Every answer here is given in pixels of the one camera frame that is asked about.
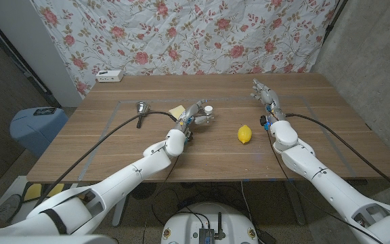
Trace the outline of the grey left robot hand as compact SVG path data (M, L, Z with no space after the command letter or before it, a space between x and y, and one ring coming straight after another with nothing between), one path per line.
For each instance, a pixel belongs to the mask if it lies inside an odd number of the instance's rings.
M211 105L203 106L205 102L207 102L205 99L199 100L183 111L177 119L174 129L186 134L192 124L201 125L213 119L213 107Z

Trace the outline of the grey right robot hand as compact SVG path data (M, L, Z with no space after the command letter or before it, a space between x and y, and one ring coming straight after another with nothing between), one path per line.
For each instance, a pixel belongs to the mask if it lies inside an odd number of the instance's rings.
M255 93L251 93L251 97L264 105L269 122L284 121L286 115L282 112L277 93L257 79L253 79L253 83Z

